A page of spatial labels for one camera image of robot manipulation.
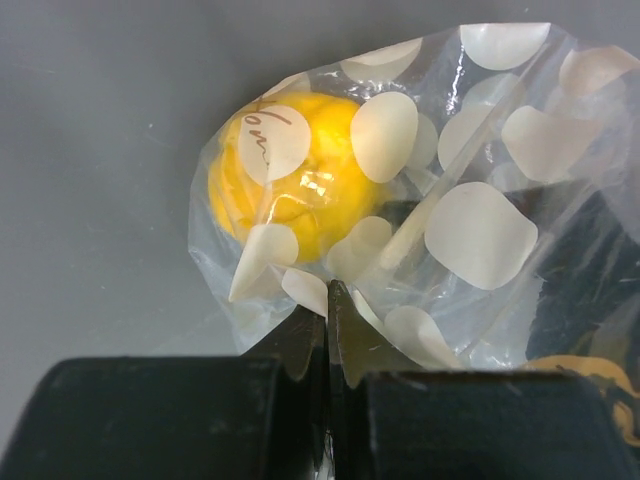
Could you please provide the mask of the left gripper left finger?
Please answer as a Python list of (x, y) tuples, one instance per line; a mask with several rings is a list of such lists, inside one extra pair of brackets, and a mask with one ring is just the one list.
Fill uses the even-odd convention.
[(5, 479), (310, 479), (323, 456), (325, 320), (296, 307), (240, 356), (59, 362)]

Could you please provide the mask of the polka dot zip bag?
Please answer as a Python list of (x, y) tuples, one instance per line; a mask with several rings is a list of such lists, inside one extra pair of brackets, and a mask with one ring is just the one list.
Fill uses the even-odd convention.
[[(353, 154), (386, 196), (318, 260), (257, 223), (217, 223), (208, 173), (221, 129), (275, 94), (358, 104)], [(269, 187), (297, 170), (310, 127), (270, 106), (237, 152)], [(292, 75), (201, 151), (188, 246), (242, 348), (295, 305), (326, 315), (331, 281), (426, 367), (611, 373), (616, 421), (639, 444), (639, 61), (549, 23), (469, 24)]]

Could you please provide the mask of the fake yellow pear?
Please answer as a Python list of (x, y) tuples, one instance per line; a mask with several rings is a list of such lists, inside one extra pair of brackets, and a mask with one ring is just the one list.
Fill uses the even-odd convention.
[[(260, 113), (290, 107), (310, 127), (310, 150), (301, 166), (269, 187), (256, 183), (237, 152), (243, 118), (258, 131)], [(221, 228), (240, 243), (257, 223), (278, 223), (296, 235), (300, 263), (313, 262), (373, 213), (386, 196), (359, 168), (350, 140), (357, 103), (312, 92), (275, 94), (246, 106), (221, 129), (220, 152), (208, 173), (209, 202)]]

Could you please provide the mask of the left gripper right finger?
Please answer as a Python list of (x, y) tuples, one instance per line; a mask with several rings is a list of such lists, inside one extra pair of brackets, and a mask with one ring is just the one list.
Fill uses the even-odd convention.
[(328, 373), (339, 479), (635, 479), (611, 373), (428, 371), (328, 287)]

